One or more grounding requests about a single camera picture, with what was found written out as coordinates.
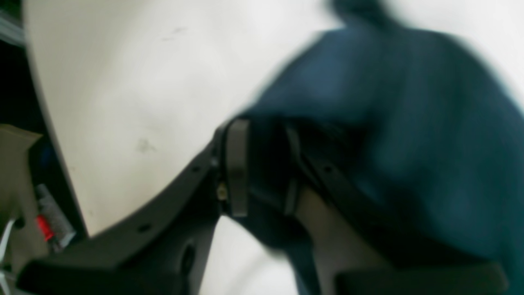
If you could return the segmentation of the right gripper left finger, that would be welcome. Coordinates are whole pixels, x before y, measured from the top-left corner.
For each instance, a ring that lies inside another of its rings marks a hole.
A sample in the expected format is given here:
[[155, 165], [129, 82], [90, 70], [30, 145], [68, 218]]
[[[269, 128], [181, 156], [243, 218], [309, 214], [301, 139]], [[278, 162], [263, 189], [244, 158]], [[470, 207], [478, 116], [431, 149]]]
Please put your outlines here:
[[110, 229], [28, 263], [28, 295], [192, 295], [221, 215], [248, 215], [250, 122], [224, 123], [158, 196]]

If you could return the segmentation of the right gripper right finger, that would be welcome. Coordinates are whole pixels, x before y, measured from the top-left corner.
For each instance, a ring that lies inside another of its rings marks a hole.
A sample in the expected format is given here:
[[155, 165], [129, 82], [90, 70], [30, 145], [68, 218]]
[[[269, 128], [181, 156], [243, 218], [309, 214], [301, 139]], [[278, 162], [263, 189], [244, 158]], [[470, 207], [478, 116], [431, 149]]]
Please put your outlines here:
[[430, 239], [372, 202], [285, 127], [294, 177], [284, 213], [301, 213], [321, 286], [335, 295], [502, 295], [499, 263]]

